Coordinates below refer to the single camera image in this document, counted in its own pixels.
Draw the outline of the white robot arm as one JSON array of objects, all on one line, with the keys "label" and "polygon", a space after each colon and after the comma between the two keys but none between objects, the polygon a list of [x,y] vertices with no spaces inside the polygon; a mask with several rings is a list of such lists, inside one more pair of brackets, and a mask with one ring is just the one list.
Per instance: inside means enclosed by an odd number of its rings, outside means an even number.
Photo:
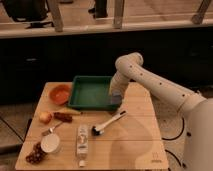
[{"label": "white robot arm", "polygon": [[144,69],[143,62],[138,52],[118,57],[109,94],[119,93],[124,97],[129,81],[134,80],[173,106],[187,121],[182,171],[213,171],[213,98],[205,98]]}]

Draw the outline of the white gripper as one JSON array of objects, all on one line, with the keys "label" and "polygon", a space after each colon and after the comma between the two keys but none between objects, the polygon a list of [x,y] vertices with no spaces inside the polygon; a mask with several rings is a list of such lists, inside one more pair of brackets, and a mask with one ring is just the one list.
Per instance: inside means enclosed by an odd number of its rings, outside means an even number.
[{"label": "white gripper", "polygon": [[119,92],[121,96],[124,96],[128,85],[129,78],[117,71],[110,81],[109,94]]}]

